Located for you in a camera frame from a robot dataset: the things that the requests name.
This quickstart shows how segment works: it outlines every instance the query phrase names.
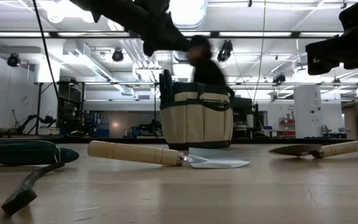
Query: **garden tool bag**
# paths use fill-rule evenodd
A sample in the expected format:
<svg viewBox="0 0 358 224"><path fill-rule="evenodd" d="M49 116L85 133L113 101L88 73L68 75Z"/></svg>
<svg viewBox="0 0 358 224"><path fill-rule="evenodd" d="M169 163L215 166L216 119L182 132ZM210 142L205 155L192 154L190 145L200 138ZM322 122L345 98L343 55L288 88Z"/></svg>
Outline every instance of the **garden tool bag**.
<svg viewBox="0 0 358 224"><path fill-rule="evenodd" d="M162 132L170 149L229 147L234 92L228 86L172 83L160 77Z"/></svg>

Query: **cable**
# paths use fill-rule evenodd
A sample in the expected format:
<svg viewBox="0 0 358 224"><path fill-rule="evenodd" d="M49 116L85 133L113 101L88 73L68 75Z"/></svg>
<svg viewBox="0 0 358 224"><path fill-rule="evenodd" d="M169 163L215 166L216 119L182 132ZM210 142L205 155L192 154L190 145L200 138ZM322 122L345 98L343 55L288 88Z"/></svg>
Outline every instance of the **cable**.
<svg viewBox="0 0 358 224"><path fill-rule="evenodd" d="M265 7L264 7L264 28L263 28L263 36L262 36L262 46L260 49L260 59L259 59L259 76L258 76L258 81L256 82L256 87L255 87L255 94L254 94L254 99L252 100L252 103L255 104L255 98L256 98L256 93L258 91L258 86L259 86L259 81L260 81L260 73L262 71L262 57L263 57L263 53L264 53L264 43L265 43L265 26L266 26L266 2L267 0L265 0Z"/></svg>
<svg viewBox="0 0 358 224"><path fill-rule="evenodd" d="M237 59L236 59L236 53L235 53L234 51L233 51L233 57L234 57L234 60L236 61L237 69L238 69L238 71L239 71L239 73L240 73L240 76L241 76L242 82L244 83L244 86L246 87L246 90L247 90L248 96L249 96L249 98L250 98L250 99L252 99L251 94L249 94L249 91L248 91L248 88L247 88L246 81L244 80L244 77L242 76L242 72L241 72L240 66L239 66L239 64L238 64L238 62L237 62Z"/></svg>
<svg viewBox="0 0 358 224"><path fill-rule="evenodd" d="M60 112L61 112L61 113L60 113L60 116L63 116L63 110L62 110L62 108L61 108L60 99L59 99L59 92L58 92L58 90L57 90L57 85L56 85L56 82L55 82L55 77L53 76L53 72L52 72L52 65L51 65L50 59L49 59L49 53L48 53L48 47L47 47L47 40L46 40L46 38L45 38L44 28L42 28L40 13L39 13L39 11L38 11L37 3L35 2L35 0L32 0L32 4L34 5L35 15L37 16L38 25L39 25L39 27L40 27L40 32L41 32L41 36L42 36L42 43L44 44L45 57L47 58L48 68L49 68L50 76L52 77L52 84L53 84L53 88L55 89L55 94L56 94L56 98L57 98L58 110L60 110Z"/></svg>

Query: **dark hair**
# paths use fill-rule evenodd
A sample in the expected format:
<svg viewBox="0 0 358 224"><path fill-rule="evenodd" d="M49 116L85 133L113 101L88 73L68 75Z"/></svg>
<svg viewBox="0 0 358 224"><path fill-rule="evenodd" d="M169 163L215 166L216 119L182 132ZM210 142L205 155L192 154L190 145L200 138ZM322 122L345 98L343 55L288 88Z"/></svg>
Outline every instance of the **dark hair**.
<svg viewBox="0 0 358 224"><path fill-rule="evenodd" d="M209 40L202 35L193 36L190 40L190 47L203 47L204 57L208 57L208 58L212 57L211 44L209 43Z"/></svg>

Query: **pillar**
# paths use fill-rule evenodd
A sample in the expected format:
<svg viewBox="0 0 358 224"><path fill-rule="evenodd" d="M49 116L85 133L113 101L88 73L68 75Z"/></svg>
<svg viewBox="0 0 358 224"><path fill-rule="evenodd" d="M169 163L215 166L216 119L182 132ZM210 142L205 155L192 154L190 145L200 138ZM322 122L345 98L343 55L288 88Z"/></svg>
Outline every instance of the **pillar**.
<svg viewBox="0 0 358 224"><path fill-rule="evenodd" d="M345 114L345 128L349 130L346 133L347 139L357 139L358 132L357 132L357 110L358 108L346 108L344 110Z"/></svg>
<svg viewBox="0 0 358 224"><path fill-rule="evenodd" d="M320 86L297 86L294 99L296 138L322 137Z"/></svg>

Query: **pipe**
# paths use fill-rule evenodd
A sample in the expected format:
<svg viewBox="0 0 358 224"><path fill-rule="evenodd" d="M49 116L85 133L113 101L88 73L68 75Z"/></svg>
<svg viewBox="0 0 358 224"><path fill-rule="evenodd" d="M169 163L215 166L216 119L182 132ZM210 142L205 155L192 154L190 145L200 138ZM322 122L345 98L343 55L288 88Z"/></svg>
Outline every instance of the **pipe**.
<svg viewBox="0 0 358 224"><path fill-rule="evenodd" d="M140 55L137 54L137 52L135 51L135 48L133 48L131 42L130 42L129 40L124 40L124 42L127 44L128 49L129 49L131 52L133 52L132 54L134 54L134 58L135 58L139 63L142 64L142 66L139 67L139 68L147 67L147 65L145 65L145 64L142 63L142 60L140 59Z"/></svg>
<svg viewBox="0 0 358 224"><path fill-rule="evenodd" d="M142 42L139 39L134 40L134 42L135 42L135 45L136 45L138 51L141 52L141 54L144 56L144 52L143 52L143 49L141 47ZM148 59L149 59L149 67L151 66L152 68L158 68L158 64L156 65L156 63L153 61L154 57L155 57L155 54L153 54L153 56L151 56L151 57L148 57Z"/></svg>
<svg viewBox="0 0 358 224"><path fill-rule="evenodd" d="M160 68L160 64L158 64L157 56L153 55L153 63L156 68Z"/></svg>
<svg viewBox="0 0 358 224"><path fill-rule="evenodd" d="M133 52L131 52L131 50L129 49L129 47L127 46L126 42L124 40L119 40L119 43L122 45L122 47L125 49L125 51L128 53L128 56L131 58L131 60L139 67L142 67L142 64L139 63L136 58L134 57Z"/></svg>
<svg viewBox="0 0 358 224"><path fill-rule="evenodd" d="M139 48L139 45L137 44L136 40L129 40L129 42L132 44L132 47L135 50L135 53L139 56L140 61L143 63L144 67L147 68L149 65L147 64L146 58L144 57L143 50Z"/></svg>

